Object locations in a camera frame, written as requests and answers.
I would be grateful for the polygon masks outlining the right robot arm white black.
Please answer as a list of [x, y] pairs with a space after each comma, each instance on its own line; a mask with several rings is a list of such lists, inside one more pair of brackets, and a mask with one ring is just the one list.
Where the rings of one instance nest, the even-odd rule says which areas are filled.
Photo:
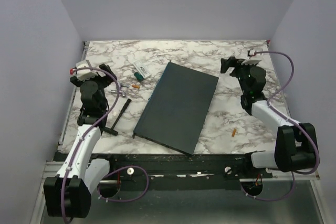
[[240, 103], [251, 116], [259, 119], [276, 137], [274, 151], [253, 152], [250, 160], [241, 165], [249, 178], [259, 174], [261, 168], [282, 172], [302, 172], [315, 169], [318, 161], [316, 131], [310, 123], [300, 123], [274, 108], [263, 93], [266, 71], [258, 66], [258, 59], [221, 59], [221, 73], [232, 68], [231, 77], [238, 79], [242, 90]]

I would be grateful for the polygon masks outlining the white remote control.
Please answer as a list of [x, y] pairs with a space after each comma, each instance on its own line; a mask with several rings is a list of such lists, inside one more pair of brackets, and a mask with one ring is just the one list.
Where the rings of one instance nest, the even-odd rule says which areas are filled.
[[147, 79], [148, 77], [151, 76], [149, 69], [142, 63], [141, 60], [134, 61], [133, 65], [138, 71], [138, 73], [141, 74], [144, 79]]

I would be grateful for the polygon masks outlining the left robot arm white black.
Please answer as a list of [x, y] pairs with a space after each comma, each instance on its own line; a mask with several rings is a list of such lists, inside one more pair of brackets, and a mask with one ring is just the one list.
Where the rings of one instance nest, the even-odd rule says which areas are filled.
[[91, 207], [91, 196], [100, 181], [116, 175], [115, 164], [105, 159], [91, 159], [93, 149], [106, 127], [108, 105], [105, 88], [116, 83], [110, 67], [94, 68], [83, 60], [70, 70], [70, 81], [79, 88], [82, 107], [77, 119], [76, 139], [61, 168], [43, 184], [47, 213], [61, 217], [64, 223], [85, 218]]

